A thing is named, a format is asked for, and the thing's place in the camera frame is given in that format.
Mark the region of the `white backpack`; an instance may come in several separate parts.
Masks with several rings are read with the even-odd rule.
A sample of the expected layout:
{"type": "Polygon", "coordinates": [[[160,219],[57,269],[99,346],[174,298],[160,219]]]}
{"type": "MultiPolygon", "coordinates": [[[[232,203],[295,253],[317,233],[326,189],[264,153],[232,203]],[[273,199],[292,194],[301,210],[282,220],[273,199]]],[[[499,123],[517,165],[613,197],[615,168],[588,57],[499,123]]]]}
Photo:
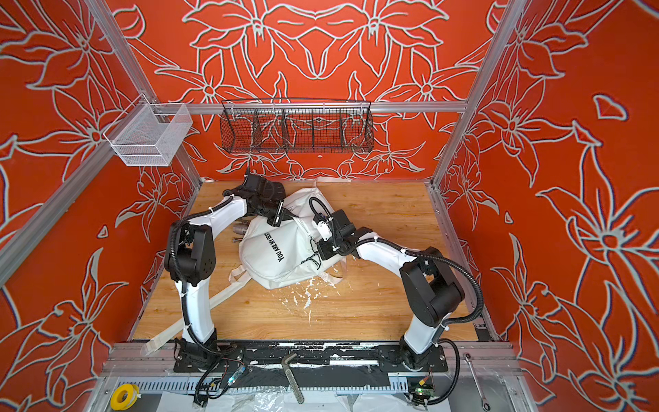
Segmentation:
{"type": "MultiPolygon", "coordinates": [[[[318,197],[328,208],[329,204],[317,187],[303,188],[291,195],[286,193],[284,206],[293,212],[293,220],[275,228],[262,216],[250,217],[249,228],[239,246],[240,267],[238,279],[219,295],[210,298],[210,308],[231,297],[250,280],[267,289],[277,289],[323,276],[339,257],[322,260],[317,252],[321,239],[313,224],[308,201],[318,197]]],[[[142,355],[152,355],[177,334],[183,333],[183,319],[150,339],[142,346],[142,355]]]]}

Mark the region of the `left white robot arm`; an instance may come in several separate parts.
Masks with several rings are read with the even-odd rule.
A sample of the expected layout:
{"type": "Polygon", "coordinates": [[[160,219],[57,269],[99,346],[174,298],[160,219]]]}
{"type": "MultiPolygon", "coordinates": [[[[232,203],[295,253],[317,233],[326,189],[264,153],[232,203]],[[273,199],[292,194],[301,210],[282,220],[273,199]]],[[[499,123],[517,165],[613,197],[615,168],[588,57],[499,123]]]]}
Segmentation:
{"type": "Polygon", "coordinates": [[[206,369],[235,351],[219,348],[211,319],[209,278],[216,267],[215,239],[245,216],[262,216],[277,228],[293,213],[283,206],[283,184],[257,174],[245,175],[241,185],[225,190],[219,204],[173,223],[169,230],[164,266],[180,295],[182,338],[177,339],[179,361],[206,369]]]}

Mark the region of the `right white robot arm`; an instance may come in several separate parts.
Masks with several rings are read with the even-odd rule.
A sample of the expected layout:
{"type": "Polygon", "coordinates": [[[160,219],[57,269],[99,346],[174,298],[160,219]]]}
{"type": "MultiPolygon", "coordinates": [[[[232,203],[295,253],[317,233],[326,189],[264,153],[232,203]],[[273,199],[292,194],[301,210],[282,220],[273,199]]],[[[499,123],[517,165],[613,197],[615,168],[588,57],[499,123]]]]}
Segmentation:
{"type": "Polygon", "coordinates": [[[400,276],[413,318],[400,341],[400,362],[411,371],[426,367],[432,347],[453,324],[466,324],[485,307],[480,285],[469,270],[433,247],[413,250],[357,228],[344,210],[331,212],[318,197],[308,201],[321,239],[319,257],[353,256],[400,276]]]}

